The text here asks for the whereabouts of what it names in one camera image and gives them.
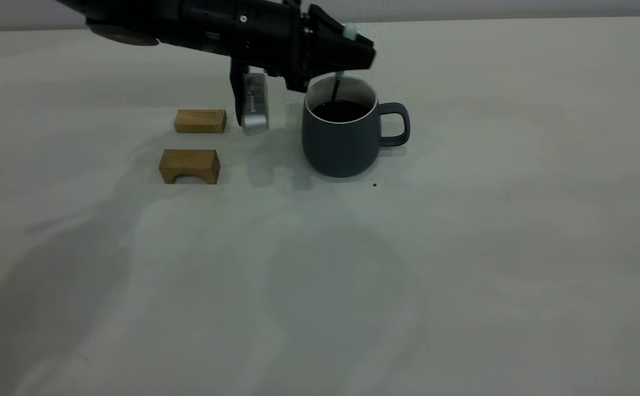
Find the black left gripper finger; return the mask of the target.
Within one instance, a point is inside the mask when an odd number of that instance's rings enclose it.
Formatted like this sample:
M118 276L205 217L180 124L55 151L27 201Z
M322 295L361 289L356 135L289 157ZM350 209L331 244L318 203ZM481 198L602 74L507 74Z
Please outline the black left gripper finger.
M310 50L310 75L369 70L375 56L374 42L366 37L318 36Z
M319 5L310 5L310 26L315 42L340 42L347 38L344 35L345 26L331 18Z

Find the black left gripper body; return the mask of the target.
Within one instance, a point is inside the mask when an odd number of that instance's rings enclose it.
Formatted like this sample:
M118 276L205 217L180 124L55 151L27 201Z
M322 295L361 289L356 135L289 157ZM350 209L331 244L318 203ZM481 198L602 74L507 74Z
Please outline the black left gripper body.
M249 68L264 69L282 77L292 92L306 92L310 77L305 71L304 18L299 1L237 1L234 16L230 83L242 92Z

